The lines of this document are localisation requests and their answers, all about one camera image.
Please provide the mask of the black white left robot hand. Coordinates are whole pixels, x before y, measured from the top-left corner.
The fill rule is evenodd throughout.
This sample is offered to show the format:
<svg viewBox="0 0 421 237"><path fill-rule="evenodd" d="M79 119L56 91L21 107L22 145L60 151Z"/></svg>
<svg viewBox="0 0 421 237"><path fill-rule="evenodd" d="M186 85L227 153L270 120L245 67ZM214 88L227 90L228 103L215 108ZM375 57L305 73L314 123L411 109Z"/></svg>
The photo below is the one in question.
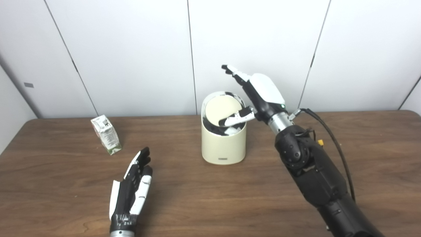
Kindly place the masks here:
<svg viewBox="0 0 421 237"><path fill-rule="evenodd" d="M122 181L114 180L110 194L110 236L134 237L138 217L145 204L153 169L149 147L140 150L125 172Z"/></svg>

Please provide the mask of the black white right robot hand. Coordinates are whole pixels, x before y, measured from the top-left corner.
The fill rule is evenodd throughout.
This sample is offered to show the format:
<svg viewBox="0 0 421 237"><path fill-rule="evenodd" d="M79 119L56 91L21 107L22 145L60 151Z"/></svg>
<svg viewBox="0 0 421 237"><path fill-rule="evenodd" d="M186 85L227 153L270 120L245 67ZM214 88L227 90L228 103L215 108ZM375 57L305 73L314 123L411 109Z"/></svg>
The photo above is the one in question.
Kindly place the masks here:
<svg viewBox="0 0 421 237"><path fill-rule="evenodd" d="M253 119L268 124L273 116L287 114L285 100L268 76L261 73L248 75L231 65L222 65L221 68L236 80L253 105L219 120L219 126L231 127Z"/></svg>

